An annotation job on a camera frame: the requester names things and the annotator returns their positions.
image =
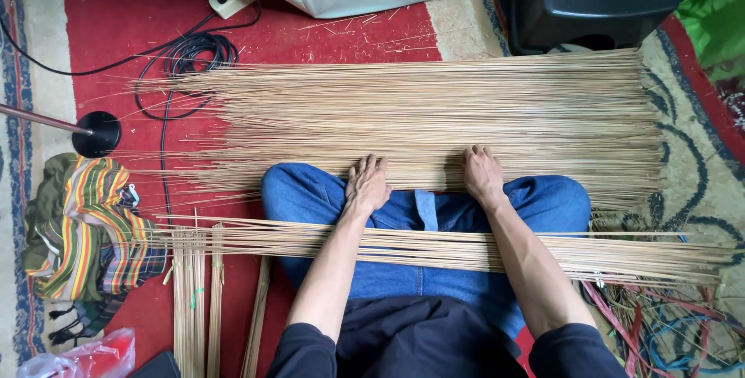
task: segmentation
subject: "forearm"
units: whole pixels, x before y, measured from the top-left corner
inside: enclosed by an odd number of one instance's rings
[[[354,205],[344,208],[336,228],[303,279],[288,316],[288,325],[312,324],[337,341],[368,217],[369,213]]]
[[[487,211],[504,269],[530,334],[571,323],[596,326],[559,263],[512,208],[506,195]]]

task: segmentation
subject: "red plastic bag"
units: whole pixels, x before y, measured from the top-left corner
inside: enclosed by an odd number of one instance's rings
[[[16,378],[124,378],[135,368],[135,330],[118,329],[63,354],[40,354]]]

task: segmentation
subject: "blue jeans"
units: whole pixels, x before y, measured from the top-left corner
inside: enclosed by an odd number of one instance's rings
[[[282,163],[262,179],[262,202],[269,220],[336,224],[344,207],[346,183],[311,165]],[[590,201],[580,183],[563,176],[522,177],[504,192],[535,232],[584,232]],[[467,193],[393,191],[367,226],[393,230],[490,232],[481,206]],[[311,259],[281,257],[295,289]],[[495,326],[515,338],[525,325],[506,274],[357,262],[352,298],[445,295],[466,301]]]

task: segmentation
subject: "hand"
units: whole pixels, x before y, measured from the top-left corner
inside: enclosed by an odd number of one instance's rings
[[[374,210],[379,210],[390,198],[393,188],[385,183],[385,169],[388,160],[383,158],[377,162],[375,154],[368,158],[362,157],[359,162],[359,172],[354,167],[349,169],[349,182],[344,195],[347,197],[347,207],[358,210],[369,217]]]
[[[494,210],[506,197],[502,191],[502,165],[489,147],[479,144],[463,150],[463,179],[466,190],[486,211]]]

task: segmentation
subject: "metal pole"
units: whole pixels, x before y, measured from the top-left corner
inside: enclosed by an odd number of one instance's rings
[[[93,129],[83,129],[80,126],[73,125],[57,119],[48,118],[46,116],[37,115],[35,113],[26,112],[25,110],[16,109],[15,107],[6,106],[0,104],[0,113],[5,113],[8,116],[16,116],[17,118],[26,119],[27,121],[37,122],[43,125],[52,127],[58,127],[60,129],[69,130],[81,135],[93,135]]]

